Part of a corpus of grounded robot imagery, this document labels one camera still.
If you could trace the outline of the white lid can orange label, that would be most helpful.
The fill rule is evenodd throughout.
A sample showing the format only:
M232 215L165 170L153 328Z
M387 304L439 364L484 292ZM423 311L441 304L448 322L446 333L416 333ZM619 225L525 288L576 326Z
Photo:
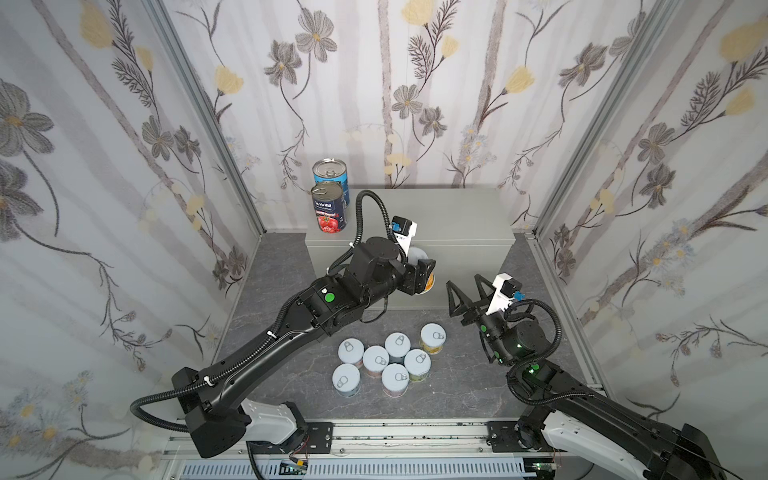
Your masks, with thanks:
M422 295L429 292L434 283L436 261L418 247L411 247L408 253L406 292Z

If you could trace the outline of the white lid can yellow label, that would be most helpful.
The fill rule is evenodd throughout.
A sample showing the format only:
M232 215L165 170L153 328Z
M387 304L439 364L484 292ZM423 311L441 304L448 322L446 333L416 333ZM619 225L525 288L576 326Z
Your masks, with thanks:
M428 323L420 331L421 348L430 355L438 354L447 339L445 329L437 323Z

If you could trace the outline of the white lid can green label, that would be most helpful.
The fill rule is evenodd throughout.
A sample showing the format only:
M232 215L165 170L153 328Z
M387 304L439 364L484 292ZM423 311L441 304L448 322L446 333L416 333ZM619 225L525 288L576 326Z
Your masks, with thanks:
M424 350L412 349L404 358L403 364L411 382L421 382L428 378L432 361L431 356Z

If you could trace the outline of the dark red label can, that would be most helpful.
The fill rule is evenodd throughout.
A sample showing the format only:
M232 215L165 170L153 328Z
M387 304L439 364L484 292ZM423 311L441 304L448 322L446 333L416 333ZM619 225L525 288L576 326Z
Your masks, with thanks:
M317 182L311 189L318 227L324 233L339 233L346 227L344 192L334 181Z

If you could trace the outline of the blue label soup can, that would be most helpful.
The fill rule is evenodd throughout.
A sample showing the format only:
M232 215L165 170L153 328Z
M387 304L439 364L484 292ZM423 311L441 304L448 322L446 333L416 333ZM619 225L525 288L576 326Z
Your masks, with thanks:
M342 160L335 158L319 160L313 165L312 173L316 183L323 181L338 183L342 188L344 206L349 205L348 169Z

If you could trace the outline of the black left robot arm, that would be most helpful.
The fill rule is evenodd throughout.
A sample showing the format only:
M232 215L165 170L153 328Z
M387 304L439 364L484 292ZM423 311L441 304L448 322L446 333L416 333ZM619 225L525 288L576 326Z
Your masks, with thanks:
M391 217L383 200L362 190L355 201L355 237L326 275L293 294L275 321L235 353L200 371L183 368L170 391L133 401L139 420L190 435L202 458L215 457L241 440L292 448L306 423L292 402L259 407L248 395L289 357L362 319L376 303L400 291L425 292L435 261L408 261L417 223Z

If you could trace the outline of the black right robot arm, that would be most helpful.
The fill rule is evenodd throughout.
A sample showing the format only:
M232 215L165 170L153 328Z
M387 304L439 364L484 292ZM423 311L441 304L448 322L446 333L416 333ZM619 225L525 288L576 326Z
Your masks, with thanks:
M478 329L488 360L507 369L507 388L526 410L516 421L527 450L577 455L623 479L734 479L707 435L643 416L598 393L551 361L563 325L547 303L527 298L506 274L475 277L472 300L447 282L449 314Z

